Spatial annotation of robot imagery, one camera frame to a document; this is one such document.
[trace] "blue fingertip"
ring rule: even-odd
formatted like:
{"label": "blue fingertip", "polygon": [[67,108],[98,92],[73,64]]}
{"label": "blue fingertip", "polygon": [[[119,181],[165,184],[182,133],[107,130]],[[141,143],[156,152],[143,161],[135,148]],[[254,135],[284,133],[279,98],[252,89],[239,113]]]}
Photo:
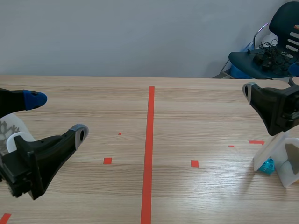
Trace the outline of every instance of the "blue fingertip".
{"label": "blue fingertip", "polygon": [[26,111],[38,108],[47,102],[47,96],[42,92],[23,90]]}

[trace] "chair seat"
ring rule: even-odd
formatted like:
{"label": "chair seat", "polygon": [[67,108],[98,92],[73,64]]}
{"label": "chair seat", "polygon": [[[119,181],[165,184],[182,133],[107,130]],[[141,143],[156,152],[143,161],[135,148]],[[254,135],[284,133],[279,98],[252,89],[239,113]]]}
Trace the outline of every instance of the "chair seat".
{"label": "chair seat", "polygon": [[253,61],[254,54],[259,52],[262,52],[262,50],[254,50],[251,52],[253,54],[248,54],[248,52],[232,52],[229,54],[228,58],[235,67],[255,79],[284,78],[292,76],[288,71],[282,71],[281,69],[264,71],[262,66],[258,66]]}

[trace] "red tape line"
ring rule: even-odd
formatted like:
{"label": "red tape line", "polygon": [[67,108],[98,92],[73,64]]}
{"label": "red tape line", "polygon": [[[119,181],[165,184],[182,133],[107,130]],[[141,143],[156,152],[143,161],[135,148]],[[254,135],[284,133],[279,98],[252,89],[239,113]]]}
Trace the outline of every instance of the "red tape line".
{"label": "red tape line", "polygon": [[4,213],[2,216],[2,219],[0,220],[0,224],[6,224],[10,218],[11,214],[10,213]]}
{"label": "red tape line", "polygon": [[141,224],[151,224],[151,190],[153,171],[155,87],[149,87],[148,116],[146,122],[144,171],[141,204]]}
{"label": "red tape line", "polygon": [[249,140],[250,144],[265,144],[265,141],[256,141],[256,140]]}

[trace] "tangled wires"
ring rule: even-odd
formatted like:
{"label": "tangled wires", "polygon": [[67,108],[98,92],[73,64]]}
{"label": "tangled wires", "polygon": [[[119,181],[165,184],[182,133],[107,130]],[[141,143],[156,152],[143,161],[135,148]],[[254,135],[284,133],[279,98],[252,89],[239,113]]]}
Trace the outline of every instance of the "tangled wires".
{"label": "tangled wires", "polygon": [[259,45],[261,51],[257,53],[251,53],[248,49],[248,53],[255,55],[254,62],[257,65],[261,65],[263,70],[271,70],[277,75],[284,75],[288,71],[288,68],[291,64],[297,62],[298,58],[294,58],[294,53],[297,54],[298,51],[294,52],[289,48],[286,48],[284,51],[279,51],[277,49],[277,43],[262,42]]}

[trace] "wooden table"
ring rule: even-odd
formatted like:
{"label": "wooden table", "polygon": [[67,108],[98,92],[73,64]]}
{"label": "wooden table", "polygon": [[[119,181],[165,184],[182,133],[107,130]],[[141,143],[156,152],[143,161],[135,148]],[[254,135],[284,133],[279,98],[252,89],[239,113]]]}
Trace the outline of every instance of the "wooden table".
{"label": "wooden table", "polygon": [[[44,196],[13,198],[0,184],[0,218],[11,213],[8,224],[140,224],[149,86],[155,87],[152,224],[299,222],[299,184],[285,189],[276,173],[253,172],[261,145],[249,140],[266,140],[268,134],[243,96],[246,80],[0,76],[0,81],[1,88],[48,96],[45,106],[17,113],[35,139],[63,134],[77,123],[90,130]],[[287,87],[281,81],[256,82]],[[291,134],[299,136],[299,128]],[[112,165],[103,165],[105,157],[112,157]]]}

